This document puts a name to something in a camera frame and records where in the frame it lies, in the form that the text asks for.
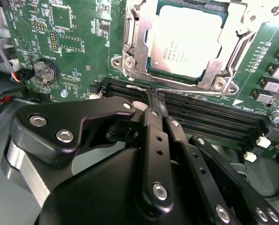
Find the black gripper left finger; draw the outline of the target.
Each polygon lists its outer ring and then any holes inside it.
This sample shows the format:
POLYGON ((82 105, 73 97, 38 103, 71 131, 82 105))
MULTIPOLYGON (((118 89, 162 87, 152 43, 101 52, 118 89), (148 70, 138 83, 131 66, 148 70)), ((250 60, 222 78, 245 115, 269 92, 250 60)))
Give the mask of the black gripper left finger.
POLYGON ((170 136, 154 95, 144 94, 145 109, 123 97, 24 106, 13 117, 5 159, 42 209, 64 181, 120 150, 141 150, 140 201, 148 215, 168 214, 174 205, 170 136))

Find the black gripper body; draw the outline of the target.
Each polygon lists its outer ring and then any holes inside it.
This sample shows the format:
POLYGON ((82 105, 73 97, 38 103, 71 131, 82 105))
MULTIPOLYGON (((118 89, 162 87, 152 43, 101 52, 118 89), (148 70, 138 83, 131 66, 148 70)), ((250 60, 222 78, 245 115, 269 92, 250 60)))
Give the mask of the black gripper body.
POLYGON ((174 205, 158 218, 140 201, 143 153, 120 150, 58 185, 46 199, 40 225, 213 225, 185 165, 171 163, 174 205))

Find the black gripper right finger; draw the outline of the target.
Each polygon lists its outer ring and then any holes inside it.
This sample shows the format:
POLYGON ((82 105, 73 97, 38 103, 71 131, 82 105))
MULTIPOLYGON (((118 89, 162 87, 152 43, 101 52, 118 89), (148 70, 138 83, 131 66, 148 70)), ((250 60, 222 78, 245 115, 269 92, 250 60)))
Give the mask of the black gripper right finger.
POLYGON ((154 102, 189 169, 201 224, 279 225, 279 213, 207 140, 196 135, 186 138, 181 124, 168 115, 164 92, 156 92, 154 102))

